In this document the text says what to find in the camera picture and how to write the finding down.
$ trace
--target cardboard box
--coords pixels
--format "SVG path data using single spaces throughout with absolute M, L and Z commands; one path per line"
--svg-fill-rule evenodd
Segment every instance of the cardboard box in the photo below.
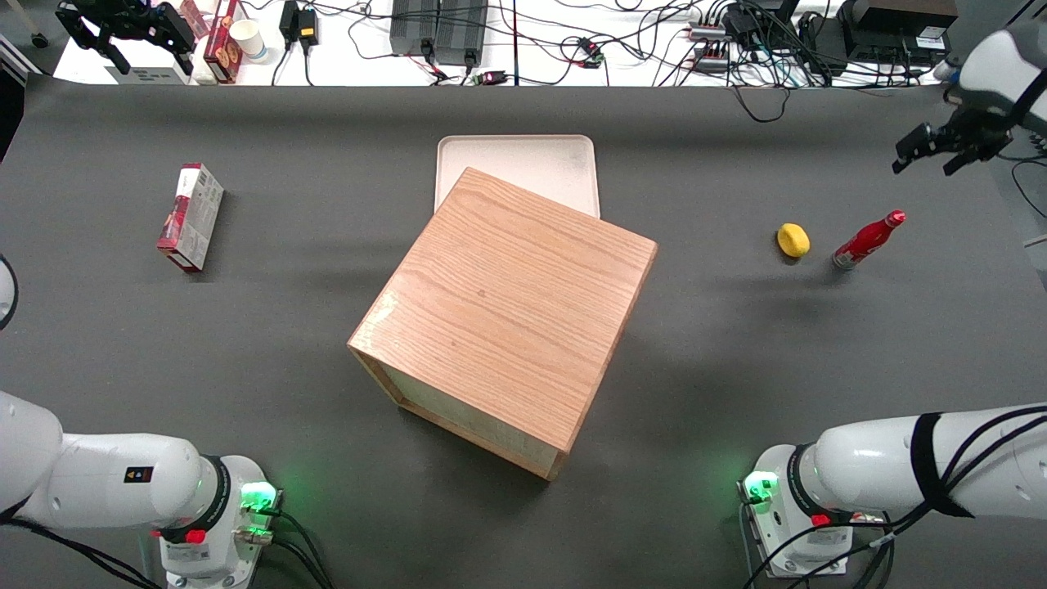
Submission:
M 240 45 L 229 37 L 229 26 L 244 20 L 247 15 L 240 6 L 240 0 L 222 0 L 215 12 L 215 22 L 210 25 L 210 37 L 203 52 L 203 61 L 210 67 L 219 84 L 235 84 L 243 53 Z
M 656 250 L 467 167 L 348 345 L 400 407 L 553 480 Z
M 187 272 L 203 269 L 224 190 L 203 163 L 186 163 L 178 175 L 175 206 L 156 248 Z

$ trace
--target wood grain surface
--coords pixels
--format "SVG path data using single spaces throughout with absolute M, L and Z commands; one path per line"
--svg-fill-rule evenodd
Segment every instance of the wood grain surface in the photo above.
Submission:
M 656 249 L 467 168 L 349 346 L 566 453 Z

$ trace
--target red box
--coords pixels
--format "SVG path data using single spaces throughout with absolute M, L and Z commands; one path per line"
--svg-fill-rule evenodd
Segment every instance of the red box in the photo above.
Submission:
M 210 37 L 203 52 L 203 61 L 210 67 L 219 84 L 235 84 L 240 61 L 243 59 L 240 45 L 229 37 L 229 26 L 245 20 L 240 0 L 222 0 L 215 10 L 215 22 L 210 25 Z
M 197 41 L 207 36 L 207 23 L 203 20 L 203 15 L 200 13 L 200 8 L 197 7 L 195 0 L 182 0 L 182 3 L 178 6 L 178 14 L 182 16 L 185 23 L 193 29 L 193 37 Z
M 202 270 L 224 194 L 203 163 L 182 165 L 175 206 L 163 222 L 156 248 L 187 272 Z

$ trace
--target wooden box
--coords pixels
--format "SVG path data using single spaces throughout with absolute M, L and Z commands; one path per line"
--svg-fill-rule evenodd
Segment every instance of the wooden box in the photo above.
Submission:
M 466 168 L 349 348 L 400 407 L 553 480 L 656 250 Z

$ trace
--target green indicator light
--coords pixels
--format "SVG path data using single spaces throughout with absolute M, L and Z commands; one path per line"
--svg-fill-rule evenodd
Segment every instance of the green indicator light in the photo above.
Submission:
M 240 506 L 248 509 L 269 509 L 276 506 L 276 488 L 261 481 L 240 488 Z
M 778 475 L 756 471 L 750 473 L 742 484 L 753 503 L 763 503 L 771 500 L 771 495 L 778 486 Z

